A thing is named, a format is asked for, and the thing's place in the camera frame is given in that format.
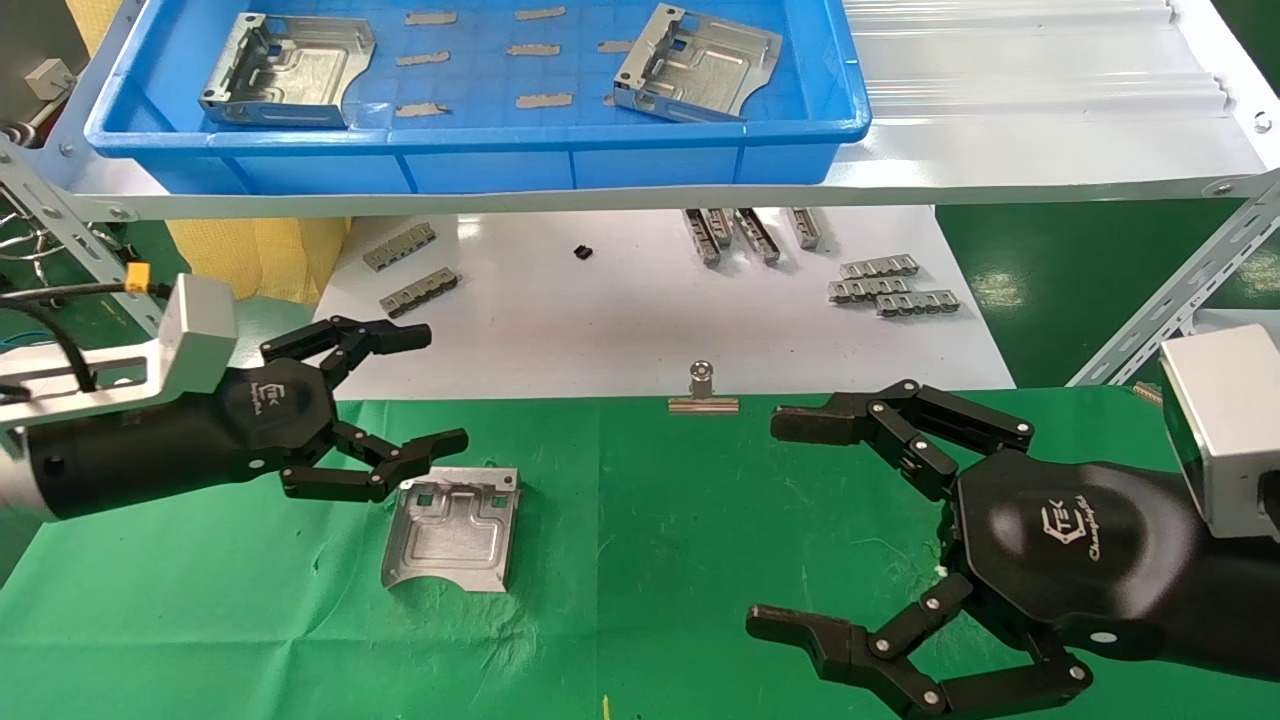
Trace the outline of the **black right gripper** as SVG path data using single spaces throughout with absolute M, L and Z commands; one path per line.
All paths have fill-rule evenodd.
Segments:
M 973 584 L 950 574 L 877 632 L 759 603 L 745 620 L 750 637 L 804 650 L 819 679 L 869 691 L 897 717 L 1068 705 L 1093 674 L 1062 644 L 1277 680 L 1277 544 L 1212 536 L 1175 473 L 1029 457 L 1029 421 L 916 380 L 778 406 L 771 434 L 867 445 L 931 502 L 950 497 L 951 564 Z M 940 439 L 988 457 L 956 479 Z M 948 680 L 922 673 L 913 652 L 970 606 L 1030 664 Z

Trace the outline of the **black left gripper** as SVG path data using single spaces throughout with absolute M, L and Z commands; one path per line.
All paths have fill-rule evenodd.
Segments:
M 20 511 L 61 521 L 276 470 L 289 498 L 380 503 L 438 459 L 467 450 L 468 433 L 457 428 L 394 445 L 334 423 L 332 391 L 367 356 L 416 351 L 431 341 L 428 324 L 329 316 L 260 345 L 269 364 L 230 369 L 210 393 L 31 427 Z M 319 354 L 325 357 L 317 369 L 302 364 Z M 280 359 L 300 363 L 273 363 Z M 330 450 L 369 469 L 317 468 Z

